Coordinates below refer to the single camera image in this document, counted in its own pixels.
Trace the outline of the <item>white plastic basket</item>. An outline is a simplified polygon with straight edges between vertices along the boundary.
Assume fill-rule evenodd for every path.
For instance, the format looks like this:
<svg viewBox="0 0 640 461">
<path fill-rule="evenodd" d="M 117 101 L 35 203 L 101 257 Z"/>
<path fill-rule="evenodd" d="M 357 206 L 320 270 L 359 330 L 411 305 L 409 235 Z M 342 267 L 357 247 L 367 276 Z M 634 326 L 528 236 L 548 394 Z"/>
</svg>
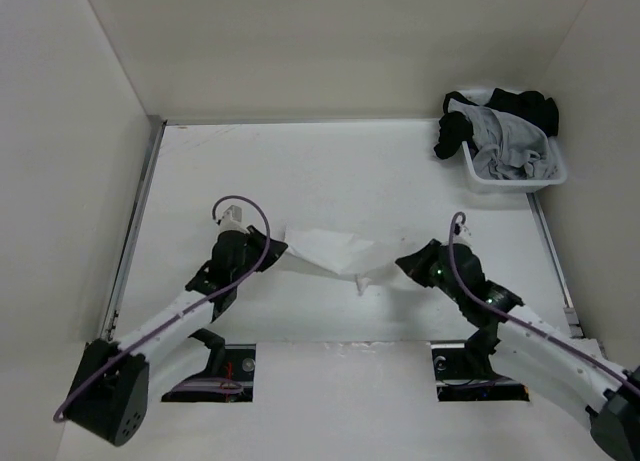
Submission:
<svg viewBox="0 0 640 461">
<path fill-rule="evenodd" d="M 487 91 L 464 91 L 464 102 L 451 99 L 447 111 L 461 114 L 472 127 L 461 145 L 469 188 L 475 193 L 533 193 L 560 185 L 568 176 L 558 142 L 542 129 L 480 100 Z"/>
</svg>

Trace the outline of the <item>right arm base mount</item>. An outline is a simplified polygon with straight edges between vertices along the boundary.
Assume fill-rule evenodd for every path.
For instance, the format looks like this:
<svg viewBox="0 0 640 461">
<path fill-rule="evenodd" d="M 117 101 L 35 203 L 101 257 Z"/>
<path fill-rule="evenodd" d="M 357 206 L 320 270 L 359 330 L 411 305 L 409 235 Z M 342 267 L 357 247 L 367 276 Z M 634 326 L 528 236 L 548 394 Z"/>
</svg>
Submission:
<svg viewBox="0 0 640 461">
<path fill-rule="evenodd" d="M 497 338 L 478 329 L 465 341 L 431 344 L 436 395 L 440 402 L 530 400 L 522 384 L 497 374 L 489 363 Z"/>
</svg>

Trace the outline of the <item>white tank top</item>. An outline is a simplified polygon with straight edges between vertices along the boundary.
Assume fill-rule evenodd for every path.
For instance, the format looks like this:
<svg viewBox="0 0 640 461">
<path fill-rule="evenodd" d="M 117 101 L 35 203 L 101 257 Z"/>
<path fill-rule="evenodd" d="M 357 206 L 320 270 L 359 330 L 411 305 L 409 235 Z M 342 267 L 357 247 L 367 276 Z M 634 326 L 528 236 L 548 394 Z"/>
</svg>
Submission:
<svg viewBox="0 0 640 461">
<path fill-rule="evenodd" d="M 352 280 L 359 296 L 379 279 L 401 254 L 399 246 L 354 233 L 287 227 L 287 252 L 340 278 Z"/>
</svg>

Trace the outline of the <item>grey tank top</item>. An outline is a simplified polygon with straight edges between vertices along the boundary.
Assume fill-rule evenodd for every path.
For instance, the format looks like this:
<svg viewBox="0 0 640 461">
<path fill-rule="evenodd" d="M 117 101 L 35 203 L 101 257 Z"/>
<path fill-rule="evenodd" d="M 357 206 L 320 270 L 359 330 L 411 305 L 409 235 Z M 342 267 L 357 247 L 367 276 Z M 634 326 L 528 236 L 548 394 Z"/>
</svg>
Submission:
<svg viewBox="0 0 640 461">
<path fill-rule="evenodd" d="M 473 167 L 488 180 L 546 180 L 557 171 L 548 137 L 537 126 L 515 115 L 487 107 L 456 108 L 472 123 L 478 151 Z"/>
</svg>

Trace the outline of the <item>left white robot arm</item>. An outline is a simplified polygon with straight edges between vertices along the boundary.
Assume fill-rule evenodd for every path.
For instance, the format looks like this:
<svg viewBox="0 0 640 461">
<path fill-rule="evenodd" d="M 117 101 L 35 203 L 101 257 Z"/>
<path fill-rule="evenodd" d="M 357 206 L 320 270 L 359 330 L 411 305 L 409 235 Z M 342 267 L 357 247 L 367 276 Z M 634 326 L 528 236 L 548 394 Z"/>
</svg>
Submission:
<svg viewBox="0 0 640 461">
<path fill-rule="evenodd" d="M 141 426 L 153 396 L 196 374 L 219 376 L 224 340 L 209 325 L 236 300 L 240 283 L 269 269 L 287 248 L 253 226 L 220 230 L 210 259 L 168 307 L 119 339 L 85 347 L 55 421 L 71 421 L 122 446 Z"/>
</svg>

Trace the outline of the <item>black tank top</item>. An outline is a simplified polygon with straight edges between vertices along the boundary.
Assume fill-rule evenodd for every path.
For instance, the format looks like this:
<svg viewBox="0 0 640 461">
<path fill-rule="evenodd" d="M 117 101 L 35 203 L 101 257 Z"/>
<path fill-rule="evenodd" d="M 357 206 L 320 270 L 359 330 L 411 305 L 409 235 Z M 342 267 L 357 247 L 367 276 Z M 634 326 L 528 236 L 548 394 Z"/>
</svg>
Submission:
<svg viewBox="0 0 640 461">
<path fill-rule="evenodd" d="M 469 145 L 470 152 L 478 151 L 477 143 L 473 140 L 472 123 L 461 113 L 453 112 L 449 108 L 452 100 L 464 105 L 484 106 L 522 118 L 540 128 L 547 137 L 557 136 L 559 132 L 559 110 L 555 101 L 546 98 L 539 91 L 522 91 L 515 93 L 501 88 L 494 88 L 487 101 L 479 102 L 487 90 L 480 90 L 476 94 L 468 91 L 451 91 L 443 101 L 443 116 L 439 119 L 439 136 L 434 153 L 437 158 L 446 160 L 454 156 L 463 142 Z"/>
</svg>

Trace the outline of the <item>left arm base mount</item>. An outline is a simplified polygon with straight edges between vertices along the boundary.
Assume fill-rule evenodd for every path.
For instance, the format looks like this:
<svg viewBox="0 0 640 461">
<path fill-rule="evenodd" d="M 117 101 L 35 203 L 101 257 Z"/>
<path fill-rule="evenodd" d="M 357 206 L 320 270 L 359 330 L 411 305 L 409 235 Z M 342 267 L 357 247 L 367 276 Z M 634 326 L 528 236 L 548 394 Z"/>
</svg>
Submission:
<svg viewBox="0 0 640 461">
<path fill-rule="evenodd" d="M 200 329 L 189 337 L 207 351 L 206 363 L 161 397 L 163 403 L 251 403 L 257 346 L 227 344 L 223 337 Z"/>
</svg>

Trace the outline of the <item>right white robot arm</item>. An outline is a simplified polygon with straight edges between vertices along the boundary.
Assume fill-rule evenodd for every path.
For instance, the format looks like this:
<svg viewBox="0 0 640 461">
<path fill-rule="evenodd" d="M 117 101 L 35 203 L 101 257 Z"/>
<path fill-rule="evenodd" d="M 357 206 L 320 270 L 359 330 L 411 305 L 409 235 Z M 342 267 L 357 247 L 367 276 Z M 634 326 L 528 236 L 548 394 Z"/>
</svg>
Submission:
<svg viewBox="0 0 640 461">
<path fill-rule="evenodd" d="M 639 457 L 639 371 L 591 353 L 542 320 L 507 288 L 489 280 L 460 243 L 431 240 L 396 260 L 413 282 L 437 288 L 476 332 L 465 342 L 473 375 L 510 378 L 572 416 L 614 460 Z"/>
</svg>

